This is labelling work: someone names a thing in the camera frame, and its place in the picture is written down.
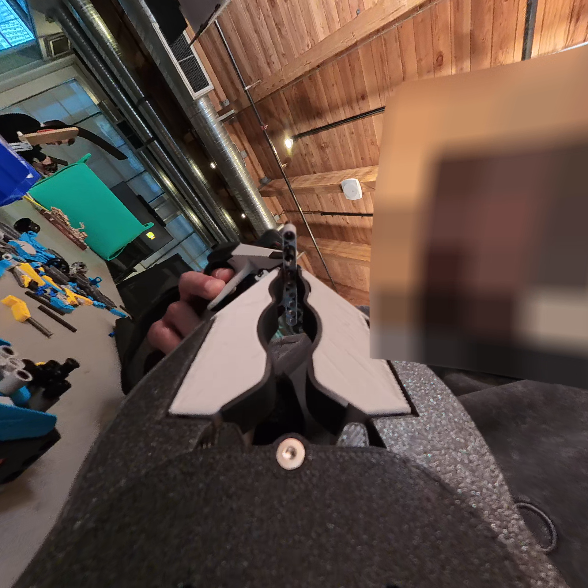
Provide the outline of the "yellow angled toy brick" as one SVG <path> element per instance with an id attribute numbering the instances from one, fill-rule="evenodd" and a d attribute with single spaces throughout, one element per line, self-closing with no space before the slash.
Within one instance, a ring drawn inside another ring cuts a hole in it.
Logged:
<path id="1" fill-rule="evenodd" d="M 10 309 L 13 318 L 19 323 L 25 323 L 32 319 L 27 304 L 22 299 L 8 295 L 1 300 L 1 303 Z"/>

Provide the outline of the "green plastic board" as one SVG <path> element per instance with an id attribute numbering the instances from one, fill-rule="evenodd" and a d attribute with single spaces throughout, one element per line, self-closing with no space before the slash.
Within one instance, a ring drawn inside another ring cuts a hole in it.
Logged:
<path id="1" fill-rule="evenodd" d="M 72 226 L 84 225 L 86 244 L 110 261 L 133 240 L 153 227 L 140 221 L 87 166 L 91 154 L 37 181 L 31 197 L 46 209 L 56 208 Z"/>

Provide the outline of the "pile of small toy bricks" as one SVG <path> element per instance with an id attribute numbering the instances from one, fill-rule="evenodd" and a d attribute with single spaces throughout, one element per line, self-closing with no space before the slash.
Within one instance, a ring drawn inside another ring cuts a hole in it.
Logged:
<path id="1" fill-rule="evenodd" d="M 116 319 L 130 319 L 123 307 L 103 293 L 100 276 L 89 277 L 86 263 L 68 263 L 42 245 L 39 232 L 40 226 L 29 218 L 19 219 L 12 226 L 1 223 L 1 277 L 10 275 L 25 298 L 48 307 L 67 322 L 82 307 L 106 311 Z"/>

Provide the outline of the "grey perforated toy beam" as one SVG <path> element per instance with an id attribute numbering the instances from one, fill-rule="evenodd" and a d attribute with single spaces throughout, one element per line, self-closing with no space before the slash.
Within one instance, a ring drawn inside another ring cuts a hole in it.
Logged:
<path id="1" fill-rule="evenodd" d="M 298 249 L 294 224 L 285 224 L 282 231 L 282 277 L 285 320 L 295 331 L 302 328 L 302 311 L 298 304 Z"/>

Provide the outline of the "metal ventilation duct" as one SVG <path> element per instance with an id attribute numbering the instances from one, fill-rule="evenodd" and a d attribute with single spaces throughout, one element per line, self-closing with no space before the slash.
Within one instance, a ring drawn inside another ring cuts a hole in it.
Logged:
<path id="1" fill-rule="evenodd" d="M 107 27 L 92 1 L 69 1 L 75 17 L 98 44 L 101 55 L 114 68 L 115 74 L 123 87 L 130 93 L 139 110 L 148 117 L 149 123 L 155 129 L 156 135 L 163 140 L 173 159 L 179 163 L 187 176 L 189 186 L 196 189 L 209 207 L 210 213 L 215 215 L 217 222 L 223 224 L 229 236 L 236 235 L 232 221 L 224 212 L 210 192 L 210 185 L 198 166 L 184 155 L 179 144 L 173 139 L 170 131 L 166 130 L 163 122 L 157 116 L 154 107 L 143 92 L 138 81 L 131 74 L 123 60 L 121 49 L 114 34 Z M 137 33 L 141 43 L 147 50 L 157 71 L 164 79 L 164 87 L 174 95 L 180 106 L 180 113 L 184 114 L 203 147 L 221 174 L 229 193 L 239 203 L 246 219 L 252 225 L 254 233 L 261 236 L 268 230 L 276 229 L 277 223 L 269 208 L 263 201 L 253 177 L 246 168 L 238 147 L 232 141 L 223 121 L 218 117 L 208 94 L 200 99 L 192 100 L 179 79 L 178 74 L 168 60 L 163 46 L 154 32 L 151 22 L 159 25 L 148 4 L 144 1 L 122 1 L 125 15 L 130 19 L 132 29 Z"/>

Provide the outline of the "large ceiling air vent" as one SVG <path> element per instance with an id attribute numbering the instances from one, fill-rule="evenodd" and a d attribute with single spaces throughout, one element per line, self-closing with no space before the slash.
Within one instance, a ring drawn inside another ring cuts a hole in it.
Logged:
<path id="1" fill-rule="evenodd" d="M 194 45 L 190 44 L 187 30 L 182 31 L 174 41 L 168 42 L 157 22 L 152 21 L 151 25 L 190 98 L 197 100 L 211 92 L 214 86 Z"/>

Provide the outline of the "person's right hand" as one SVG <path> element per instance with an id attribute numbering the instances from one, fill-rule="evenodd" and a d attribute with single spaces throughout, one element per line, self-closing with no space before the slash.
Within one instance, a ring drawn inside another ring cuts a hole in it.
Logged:
<path id="1" fill-rule="evenodd" d="M 165 355 L 171 353 L 202 323 L 197 305 L 215 299 L 234 276 L 230 268 L 218 268 L 211 275 L 184 273 L 179 280 L 179 300 L 171 303 L 148 331 L 148 342 Z"/>

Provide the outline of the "black cabinet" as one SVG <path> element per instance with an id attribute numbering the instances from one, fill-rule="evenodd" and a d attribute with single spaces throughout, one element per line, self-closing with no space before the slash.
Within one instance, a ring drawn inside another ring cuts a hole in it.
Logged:
<path id="1" fill-rule="evenodd" d="M 114 283 L 118 284 L 138 273 L 138 265 L 146 269 L 165 254 L 174 244 L 174 238 L 162 218 L 126 182 L 111 187 L 111 191 L 141 224 L 153 224 L 125 246 L 113 261 L 107 262 Z"/>

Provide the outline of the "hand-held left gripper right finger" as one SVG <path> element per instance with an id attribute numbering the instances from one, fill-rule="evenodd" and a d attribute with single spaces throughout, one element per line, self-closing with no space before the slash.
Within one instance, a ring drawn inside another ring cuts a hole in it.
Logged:
<path id="1" fill-rule="evenodd" d="M 411 406 L 389 364 L 371 358 L 367 316 L 306 270 L 305 304 L 317 324 L 309 377 L 342 408 L 367 417 L 408 415 Z"/>

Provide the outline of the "person's dark grey hoodie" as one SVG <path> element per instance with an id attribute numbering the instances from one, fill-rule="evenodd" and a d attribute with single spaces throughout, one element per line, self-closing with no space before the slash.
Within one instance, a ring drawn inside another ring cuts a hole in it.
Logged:
<path id="1" fill-rule="evenodd" d="M 532 587 L 587 587 L 587 391 L 392 362 L 416 415 L 375 419 L 386 449 L 447 484 Z"/>

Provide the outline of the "blue toy car model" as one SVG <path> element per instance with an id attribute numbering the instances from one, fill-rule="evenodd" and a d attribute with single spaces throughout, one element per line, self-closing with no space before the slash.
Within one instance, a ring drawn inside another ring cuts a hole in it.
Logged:
<path id="1" fill-rule="evenodd" d="M 74 358 L 33 362 L 1 339 L 1 486 L 19 478 L 61 438 L 54 405 L 80 367 Z"/>

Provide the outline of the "black ceiling track rail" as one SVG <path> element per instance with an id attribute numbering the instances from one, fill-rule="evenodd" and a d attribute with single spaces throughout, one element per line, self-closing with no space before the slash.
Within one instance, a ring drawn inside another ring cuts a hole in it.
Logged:
<path id="1" fill-rule="evenodd" d="M 290 139 L 292 140 L 292 142 L 296 142 L 302 138 L 314 136 L 314 135 L 317 135 L 320 133 L 327 132 L 328 130 L 336 129 L 341 126 L 345 126 L 345 125 L 353 123 L 353 122 L 361 121 L 363 119 L 367 119 L 367 118 L 371 118 L 371 117 L 379 115 L 379 114 L 383 114 L 385 112 L 385 109 L 386 109 L 385 106 L 384 107 L 377 107 L 377 108 L 371 109 L 369 111 L 362 112 L 360 114 L 352 115 L 347 118 L 340 119 L 340 120 L 332 122 L 332 123 L 327 123 L 326 125 L 322 125 L 322 126 L 312 128 L 312 129 L 303 131 L 301 133 L 292 135 L 290 137 Z"/>

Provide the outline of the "blue plastic bin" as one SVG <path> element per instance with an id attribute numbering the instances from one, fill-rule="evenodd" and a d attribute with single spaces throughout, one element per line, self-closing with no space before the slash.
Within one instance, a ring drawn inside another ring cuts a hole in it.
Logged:
<path id="1" fill-rule="evenodd" d="M 1 137 L 1 206 L 22 199 L 41 179 L 40 173 L 24 158 L 31 146 L 11 144 Z"/>

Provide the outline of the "large window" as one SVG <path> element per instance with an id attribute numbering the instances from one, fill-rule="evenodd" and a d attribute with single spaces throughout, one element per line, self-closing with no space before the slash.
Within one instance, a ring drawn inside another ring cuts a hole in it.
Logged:
<path id="1" fill-rule="evenodd" d="M 1 53 L 34 47 L 37 41 L 27 1 L 1 1 Z"/>

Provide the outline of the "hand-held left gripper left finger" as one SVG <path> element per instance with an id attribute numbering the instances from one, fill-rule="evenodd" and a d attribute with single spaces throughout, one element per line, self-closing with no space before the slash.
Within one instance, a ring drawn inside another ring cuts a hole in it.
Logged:
<path id="1" fill-rule="evenodd" d="M 210 321 L 168 413 L 266 419 L 276 402 L 269 342 L 278 330 L 281 270 L 273 269 Z"/>

